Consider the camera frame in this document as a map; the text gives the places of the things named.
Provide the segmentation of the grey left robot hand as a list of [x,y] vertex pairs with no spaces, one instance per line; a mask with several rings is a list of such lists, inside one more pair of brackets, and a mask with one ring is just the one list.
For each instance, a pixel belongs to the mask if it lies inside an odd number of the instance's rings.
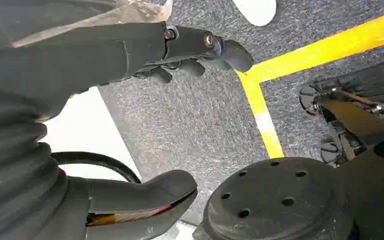
[[91,87],[131,77],[170,80],[204,60],[248,71],[239,43],[164,23],[70,31],[65,42],[0,49],[0,240],[150,240],[167,232],[197,196],[195,179],[172,170],[138,184],[67,176],[42,138],[45,121]]

